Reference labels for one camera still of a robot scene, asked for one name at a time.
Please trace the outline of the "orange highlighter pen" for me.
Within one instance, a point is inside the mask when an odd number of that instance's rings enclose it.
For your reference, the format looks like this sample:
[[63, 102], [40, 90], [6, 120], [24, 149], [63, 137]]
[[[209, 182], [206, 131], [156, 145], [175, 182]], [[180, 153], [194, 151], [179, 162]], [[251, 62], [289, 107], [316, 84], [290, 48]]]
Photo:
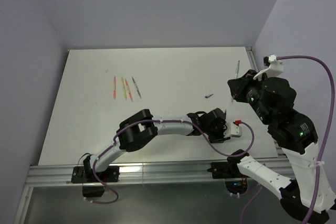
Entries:
[[117, 78], [113, 77], [113, 99], [116, 99], [116, 90], [117, 90]]

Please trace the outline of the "yellow highlighter pen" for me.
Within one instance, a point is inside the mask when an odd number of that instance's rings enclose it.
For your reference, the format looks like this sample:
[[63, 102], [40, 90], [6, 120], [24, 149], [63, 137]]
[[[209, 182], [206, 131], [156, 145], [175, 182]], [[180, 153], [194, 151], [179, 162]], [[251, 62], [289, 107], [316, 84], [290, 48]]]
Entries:
[[125, 100], [127, 100], [127, 92], [126, 92], [125, 81], [123, 77], [121, 77], [121, 85], [122, 85], [123, 96]]

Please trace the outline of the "purple highlighter pen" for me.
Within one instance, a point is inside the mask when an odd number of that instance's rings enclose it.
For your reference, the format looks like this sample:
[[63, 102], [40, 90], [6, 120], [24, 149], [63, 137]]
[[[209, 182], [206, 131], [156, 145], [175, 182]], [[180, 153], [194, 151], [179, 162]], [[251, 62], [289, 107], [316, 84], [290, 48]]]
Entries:
[[138, 87], [138, 85], [137, 85], [137, 82], [136, 82], [136, 80], [135, 80], [135, 78], [134, 78], [133, 76], [132, 76], [131, 78], [132, 78], [132, 82], [133, 82], [133, 84], [134, 84], [134, 87], [135, 87], [135, 89], [136, 89], [136, 92], [137, 92], [139, 98], [141, 99], [141, 98], [142, 98], [142, 95], [141, 95], [140, 89], [139, 89], [139, 87]]

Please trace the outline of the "pink highlighter pen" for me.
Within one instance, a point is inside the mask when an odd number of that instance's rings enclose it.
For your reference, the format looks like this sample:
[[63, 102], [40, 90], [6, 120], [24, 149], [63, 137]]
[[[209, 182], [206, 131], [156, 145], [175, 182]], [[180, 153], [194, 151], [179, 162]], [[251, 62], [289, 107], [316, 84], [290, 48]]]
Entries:
[[129, 98], [133, 102], [133, 96], [132, 96], [131, 89], [130, 89], [130, 86], [129, 86], [129, 83], [128, 83], [127, 79], [125, 79], [125, 85], [126, 85], [126, 89], [127, 89], [127, 93], [129, 95]]

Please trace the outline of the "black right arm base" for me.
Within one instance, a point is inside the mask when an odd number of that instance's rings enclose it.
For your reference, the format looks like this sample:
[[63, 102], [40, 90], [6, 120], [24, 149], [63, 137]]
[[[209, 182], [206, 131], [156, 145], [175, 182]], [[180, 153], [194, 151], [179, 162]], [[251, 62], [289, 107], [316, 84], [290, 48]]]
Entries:
[[212, 162], [207, 172], [211, 173], [213, 179], [223, 179], [227, 190], [232, 194], [245, 194], [256, 187], [249, 185], [248, 177], [229, 162]]

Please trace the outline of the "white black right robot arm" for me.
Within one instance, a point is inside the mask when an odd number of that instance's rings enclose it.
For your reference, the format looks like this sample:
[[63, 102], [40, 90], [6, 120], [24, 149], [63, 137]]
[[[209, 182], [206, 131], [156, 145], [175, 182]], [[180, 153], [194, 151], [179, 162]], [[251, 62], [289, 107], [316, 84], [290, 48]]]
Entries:
[[234, 177], [246, 175], [272, 192], [288, 215], [303, 223], [326, 223], [328, 211], [335, 209], [335, 193], [330, 188], [319, 157], [314, 123], [296, 111], [296, 91], [286, 79], [261, 77], [248, 70], [238, 79], [228, 80], [232, 98], [248, 103], [268, 133], [281, 147], [295, 178], [277, 174], [243, 150], [229, 157], [227, 170]]

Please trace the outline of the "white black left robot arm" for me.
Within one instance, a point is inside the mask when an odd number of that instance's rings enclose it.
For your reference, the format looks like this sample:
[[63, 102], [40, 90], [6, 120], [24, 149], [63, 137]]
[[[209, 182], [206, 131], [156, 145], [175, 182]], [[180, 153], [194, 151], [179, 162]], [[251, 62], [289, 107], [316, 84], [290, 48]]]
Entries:
[[120, 123], [109, 146], [84, 159], [83, 175], [91, 182], [98, 181], [110, 163], [125, 152], [142, 149], [158, 135], [200, 136], [202, 133], [211, 143], [230, 139], [232, 126], [226, 122], [226, 112], [216, 108], [208, 113], [199, 111], [164, 118], [143, 109]]

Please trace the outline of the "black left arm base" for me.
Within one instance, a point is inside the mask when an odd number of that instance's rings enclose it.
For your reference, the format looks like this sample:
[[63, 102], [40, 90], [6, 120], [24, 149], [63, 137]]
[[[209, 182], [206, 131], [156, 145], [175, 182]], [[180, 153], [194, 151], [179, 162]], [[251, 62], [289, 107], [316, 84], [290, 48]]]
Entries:
[[[104, 172], [97, 173], [97, 176], [104, 183], [116, 183], [119, 179], [119, 171], [119, 166], [109, 166]], [[86, 175], [83, 166], [73, 168], [71, 183], [83, 184], [82, 195], [88, 199], [98, 199], [105, 191], [104, 185], [96, 179], [93, 173]]]

